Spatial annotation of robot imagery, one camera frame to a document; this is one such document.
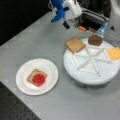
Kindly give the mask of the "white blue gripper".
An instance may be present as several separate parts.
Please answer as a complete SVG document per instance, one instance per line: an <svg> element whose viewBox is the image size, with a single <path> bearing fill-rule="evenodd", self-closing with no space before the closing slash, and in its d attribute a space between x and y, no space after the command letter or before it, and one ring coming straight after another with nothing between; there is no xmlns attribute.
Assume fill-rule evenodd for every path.
<svg viewBox="0 0 120 120"><path fill-rule="evenodd" d="M82 14L82 9L77 0L50 0L50 3L56 11L52 22L57 22L61 19L71 20ZM63 26L66 29L70 29L66 21L63 22Z"/></svg>

